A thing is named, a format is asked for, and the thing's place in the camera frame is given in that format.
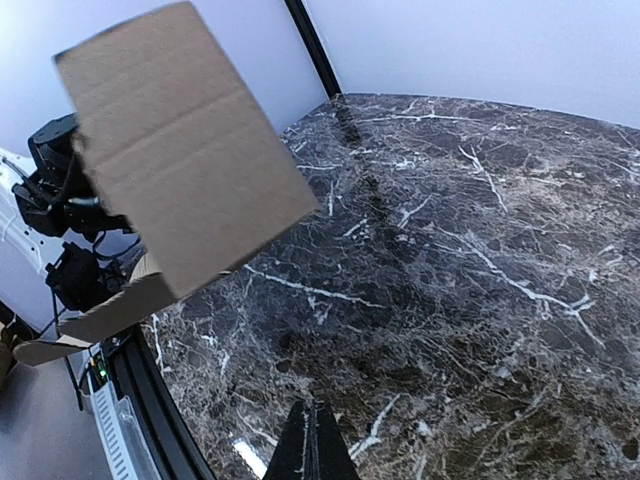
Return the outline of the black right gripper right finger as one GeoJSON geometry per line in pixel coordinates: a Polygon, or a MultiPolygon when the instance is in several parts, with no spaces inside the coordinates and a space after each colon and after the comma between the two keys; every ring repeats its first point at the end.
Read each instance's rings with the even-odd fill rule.
{"type": "Polygon", "coordinates": [[[331,405],[327,402],[313,403],[312,413],[312,478],[358,480],[331,405]]]}

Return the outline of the brown cardboard box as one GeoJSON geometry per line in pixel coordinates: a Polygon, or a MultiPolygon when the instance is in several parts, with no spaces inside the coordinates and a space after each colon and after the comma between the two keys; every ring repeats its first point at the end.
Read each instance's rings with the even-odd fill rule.
{"type": "Polygon", "coordinates": [[[60,52],[80,120],[74,146],[145,255],[114,296],[15,358],[80,352],[247,263],[317,200],[196,7],[164,6],[60,52]]]}

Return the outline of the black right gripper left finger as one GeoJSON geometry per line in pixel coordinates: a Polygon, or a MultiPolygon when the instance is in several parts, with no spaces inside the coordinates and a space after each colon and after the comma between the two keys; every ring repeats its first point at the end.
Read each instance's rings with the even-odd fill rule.
{"type": "Polygon", "coordinates": [[[266,471],[266,480],[311,479],[311,413],[305,401],[294,403],[266,471]]]}

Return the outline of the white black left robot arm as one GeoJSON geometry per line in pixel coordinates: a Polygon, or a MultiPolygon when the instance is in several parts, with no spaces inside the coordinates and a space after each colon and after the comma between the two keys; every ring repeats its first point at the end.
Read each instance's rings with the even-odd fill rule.
{"type": "Polygon", "coordinates": [[[99,251],[109,231],[134,230],[101,205],[72,146],[77,129],[69,114],[28,138],[28,157],[1,151],[1,239],[24,254],[67,309],[86,312],[119,292],[122,259],[141,240],[117,253],[99,251]]]}

